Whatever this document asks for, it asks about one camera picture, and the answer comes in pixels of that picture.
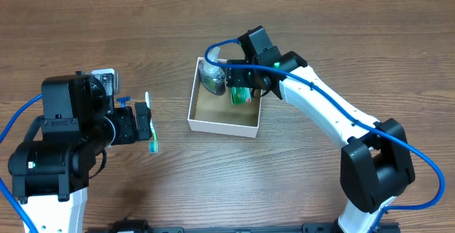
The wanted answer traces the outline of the green white floss pack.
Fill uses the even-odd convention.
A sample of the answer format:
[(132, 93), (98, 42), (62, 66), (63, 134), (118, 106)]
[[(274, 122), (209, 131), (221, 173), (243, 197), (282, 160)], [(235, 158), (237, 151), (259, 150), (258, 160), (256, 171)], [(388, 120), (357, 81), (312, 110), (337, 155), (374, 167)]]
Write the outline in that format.
[(232, 87), (231, 100), (233, 104), (245, 104), (252, 101), (251, 91), (248, 87)]

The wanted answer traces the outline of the blue disposable razor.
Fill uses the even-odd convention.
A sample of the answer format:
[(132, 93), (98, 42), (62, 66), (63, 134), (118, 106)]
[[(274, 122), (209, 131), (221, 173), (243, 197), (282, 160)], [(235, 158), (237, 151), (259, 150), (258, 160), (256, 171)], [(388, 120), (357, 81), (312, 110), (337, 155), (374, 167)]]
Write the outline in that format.
[(131, 100), (131, 97), (118, 97), (116, 102), (120, 103), (120, 107), (126, 107), (126, 103)]

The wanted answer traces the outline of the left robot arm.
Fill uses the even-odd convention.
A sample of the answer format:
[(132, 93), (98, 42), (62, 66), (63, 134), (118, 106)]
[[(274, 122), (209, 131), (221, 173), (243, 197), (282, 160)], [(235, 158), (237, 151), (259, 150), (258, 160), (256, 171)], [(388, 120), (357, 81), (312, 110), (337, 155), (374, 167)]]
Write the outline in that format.
[(25, 232), (81, 232), (97, 157), (105, 168), (111, 146), (145, 141), (156, 150), (150, 99), (131, 107), (119, 91), (112, 68), (49, 77), (10, 119), (2, 138), (22, 112), (43, 103), (43, 114), (9, 158), (12, 188), (1, 186)]

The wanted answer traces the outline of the clear soap pump bottle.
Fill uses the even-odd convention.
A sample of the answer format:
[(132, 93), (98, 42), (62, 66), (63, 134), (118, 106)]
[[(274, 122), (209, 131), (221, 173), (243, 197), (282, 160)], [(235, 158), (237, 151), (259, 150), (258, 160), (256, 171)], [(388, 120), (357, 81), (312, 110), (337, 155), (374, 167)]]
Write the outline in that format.
[(198, 63), (200, 83), (212, 94), (221, 96), (225, 93), (225, 71), (210, 64), (205, 58)]

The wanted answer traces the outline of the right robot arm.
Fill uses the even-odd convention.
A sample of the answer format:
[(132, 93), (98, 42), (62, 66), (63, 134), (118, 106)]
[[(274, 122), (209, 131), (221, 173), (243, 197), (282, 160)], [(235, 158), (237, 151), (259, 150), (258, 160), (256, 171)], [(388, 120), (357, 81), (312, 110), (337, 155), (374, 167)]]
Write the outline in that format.
[(305, 113), (340, 149), (340, 182), (348, 203), (333, 232), (378, 230), (381, 209), (415, 179), (409, 151), (384, 138), (389, 134), (406, 141), (403, 127), (394, 119), (380, 121), (349, 104), (300, 55), (280, 53), (262, 26), (236, 42), (245, 58), (227, 69), (227, 85), (273, 92)]

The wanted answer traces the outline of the green white toothbrush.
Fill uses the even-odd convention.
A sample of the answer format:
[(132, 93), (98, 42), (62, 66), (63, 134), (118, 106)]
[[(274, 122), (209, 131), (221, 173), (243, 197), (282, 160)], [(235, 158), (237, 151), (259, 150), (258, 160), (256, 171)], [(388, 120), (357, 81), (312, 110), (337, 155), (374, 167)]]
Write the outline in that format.
[[(145, 100), (146, 105), (149, 108), (149, 110), (151, 110), (151, 100), (150, 100), (150, 95), (149, 95), (148, 91), (145, 91), (144, 100)], [(149, 139), (149, 152), (151, 154), (155, 154), (155, 153), (159, 152), (159, 143), (157, 141), (156, 130), (154, 128), (153, 121), (151, 119), (149, 120), (149, 125), (150, 125), (150, 129), (151, 129), (151, 133), (152, 133), (152, 137)]]

